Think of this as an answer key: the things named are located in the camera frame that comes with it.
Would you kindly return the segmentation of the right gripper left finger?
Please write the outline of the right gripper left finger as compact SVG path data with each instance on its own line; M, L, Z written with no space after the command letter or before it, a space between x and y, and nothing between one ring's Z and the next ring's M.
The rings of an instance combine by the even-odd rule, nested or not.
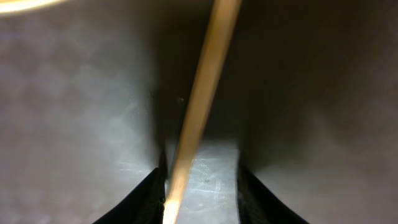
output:
M164 216L165 178L155 168L136 188L93 224L161 224Z

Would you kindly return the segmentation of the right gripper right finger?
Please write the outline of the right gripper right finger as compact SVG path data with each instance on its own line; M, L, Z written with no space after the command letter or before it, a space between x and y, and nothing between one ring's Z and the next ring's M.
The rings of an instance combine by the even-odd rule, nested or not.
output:
M308 224L242 164L237 171L240 224Z

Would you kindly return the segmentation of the wooden chopstick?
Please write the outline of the wooden chopstick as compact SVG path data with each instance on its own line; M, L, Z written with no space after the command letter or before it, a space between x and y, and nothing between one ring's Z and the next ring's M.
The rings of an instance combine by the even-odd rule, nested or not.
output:
M220 79L241 0L215 0L178 141L162 224L175 224Z

